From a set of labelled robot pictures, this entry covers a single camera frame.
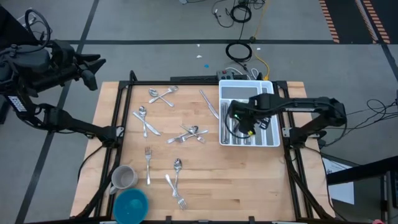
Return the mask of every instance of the concrete floor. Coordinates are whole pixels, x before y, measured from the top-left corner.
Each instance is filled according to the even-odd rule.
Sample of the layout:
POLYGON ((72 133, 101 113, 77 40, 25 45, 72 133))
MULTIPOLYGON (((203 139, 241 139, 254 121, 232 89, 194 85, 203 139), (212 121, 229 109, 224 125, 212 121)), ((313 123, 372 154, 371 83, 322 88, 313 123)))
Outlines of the concrete floor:
MULTIPOLYGON (((258 39, 331 40, 318 0, 270 0, 258 39)), ((210 14, 214 1, 181 5, 177 0, 99 0, 88 40, 237 39, 241 26, 224 29, 210 14)), ((94 0, 0 0, 15 17, 28 7, 40 11, 53 29, 53 39, 80 40, 94 0)), ((231 21, 217 5, 221 22, 231 21)), ((243 38, 256 30, 261 10, 243 30, 243 38)), ((127 80, 134 70, 139 80, 168 80, 174 76, 214 75, 219 69, 238 65, 225 55, 225 44, 175 45, 84 45, 83 53, 101 54, 106 64, 97 73, 102 82, 127 80)), ((329 96, 342 101, 347 113, 366 108, 371 98, 391 103, 397 80, 379 45, 256 45, 257 54, 271 67, 271 80, 303 81, 309 97, 329 96)), ((398 46, 389 46, 398 58, 398 46)), ((233 49, 236 56, 240 49, 233 49)), ((248 67, 265 72, 257 60, 248 67)), ((61 88, 40 94, 37 102, 56 105, 61 88)), ((89 91, 83 82, 73 82, 64 109, 72 116, 91 121, 99 91, 89 91)), ((349 117, 350 127, 371 113, 349 117)), ((396 156, 398 119, 390 119, 353 131, 324 152, 359 164, 396 156)), ((327 140, 339 136, 331 132, 327 140)), ((14 223, 39 157, 46 133, 28 128, 11 111, 0 126, 1 223, 14 223)), ((87 139, 79 134, 56 134, 41 173, 25 222, 68 218, 76 190, 76 174, 83 160, 87 139)), ((356 205, 335 203, 339 211, 355 220, 378 218, 379 181, 355 183, 356 205)))

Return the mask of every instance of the blue bowl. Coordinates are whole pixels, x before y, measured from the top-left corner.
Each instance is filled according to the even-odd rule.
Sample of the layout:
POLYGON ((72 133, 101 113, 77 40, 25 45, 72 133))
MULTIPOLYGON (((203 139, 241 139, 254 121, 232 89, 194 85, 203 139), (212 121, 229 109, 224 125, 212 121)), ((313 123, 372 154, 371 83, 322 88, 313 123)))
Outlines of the blue bowl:
POLYGON ((148 199, 139 189, 128 189, 116 199, 113 215, 119 224, 138 224, 148 214, 148 199))

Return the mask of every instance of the knife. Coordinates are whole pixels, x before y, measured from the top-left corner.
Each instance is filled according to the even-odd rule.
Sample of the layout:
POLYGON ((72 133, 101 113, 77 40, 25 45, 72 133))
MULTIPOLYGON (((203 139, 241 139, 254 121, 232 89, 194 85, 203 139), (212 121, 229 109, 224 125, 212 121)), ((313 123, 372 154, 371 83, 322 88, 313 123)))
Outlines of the knife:
POLYGON ((217 111, 214 109, 213 105, 211 105, 211 103, 210 103, 209 99, 206 97, 205 93, 204 93, 202 90, 199 90, 199 92, 200 92, 200 94, 204 97, 204 99, 206 100, 207 105, 208 105, 210 111, 213 113, 213 115, 214 115, 217 119, 219 119, 217 111))
POLYGON ((140 121, 144 122, 145 125, 148 127, 148 129, 149 129, 150 131, 152 131, 154 134, 160 136, 160 133, 159 133, 154 127, 152 127, 152 125, 150 125, 148 122, 144 121, 144 119, 141 118, 141 116, 139 116, 137 112, 133 111, 132 113, 133 113, 133 115, 134 115, 135 117, 137 117, 140 121))

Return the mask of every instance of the butcher block tabletop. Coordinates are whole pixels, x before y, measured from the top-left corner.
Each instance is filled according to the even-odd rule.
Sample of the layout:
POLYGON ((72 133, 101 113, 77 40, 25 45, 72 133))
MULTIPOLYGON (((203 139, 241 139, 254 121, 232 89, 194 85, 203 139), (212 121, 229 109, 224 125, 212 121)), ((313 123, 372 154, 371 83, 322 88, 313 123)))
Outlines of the butcher block tabletop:
MULTIPOLYGON (((290 97, 307 97, 302 82, 288 82, 290 97)), ((284 150, 279 147, 231 147, 222 146, 218 140, 218 119, 208 109, 199 90, 203 90, 212 105, 218 110, 218 85, 180 85, 175 93, 165 99, 174 103, 170 107, 162 100, 150 104, 152 98, 149 88, 160 94, 168 86, 134 85, 132 88, 129 116, 124 132, 121 165, 129 165, 139 176, 135 188, 141 189, 149 200, 149 212, 146 220, 165 220, 168 215, 173 220, 219 220, 246 221, 254 216, 256 221, 295 220, 288 173, 285 165, 284 150), (162 135, 156 136, 148 130, 148 138, 143 137, 142 122, 133 111, 140 106, 147 109, 146 121, 162 135), (197 125, 204 134, 206 143, 195 138, 184 143, 166 140, 186 133, 180 125, 197 125), (152 150, 150 160, 151 184, 146 185, 145 147, 152 150), (175 178, 174 161, 180 158, 182 170, 178 177, 178 192, 185 199, 188 209, 181 210, 172 189, 165 180, 168 174, 175 178)), ((108 126, 111 124, 113 108, 118 92, 118 82, 104 82, 98 98, 93 124, 108 126)), ((122 99, 119 119, 121 120, 124 100, 122 99)), ((294 113, 297 126, 311 120, 308 113, 294 113)), ((88 141, 87 157, 101 143, 97 139, 88 141)), ((314 139, 307 146, 318 149, 314 139)), ((90 158, 81 171, 71 216, 80 213, 99 187, 101 171, 106 149, 100 150, 90 158)), ((308 189, 319 204, 330 215, 334 215, 328 203, 326 179, 322 160, 316 152, 302 149, 308 189)), ((108 190, 104 194, 101 214, 106 213, 108 190)), ((305 216, 303 196, 298 188, 298 197, 302 216, 305 216)))

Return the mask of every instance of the cup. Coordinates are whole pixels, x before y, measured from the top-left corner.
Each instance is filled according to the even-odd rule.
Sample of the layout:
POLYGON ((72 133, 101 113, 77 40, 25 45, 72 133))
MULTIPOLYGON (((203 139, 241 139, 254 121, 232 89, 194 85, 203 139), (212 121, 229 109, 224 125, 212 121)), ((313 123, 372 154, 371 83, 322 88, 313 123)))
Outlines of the cup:
POLYGON ((109 190, 109 194, 115 194, 119 189, 127 189, 133 187, 138 182, 138 175, 136 171, 126 165, 119 166, 112 174, 113 186, 109 190))

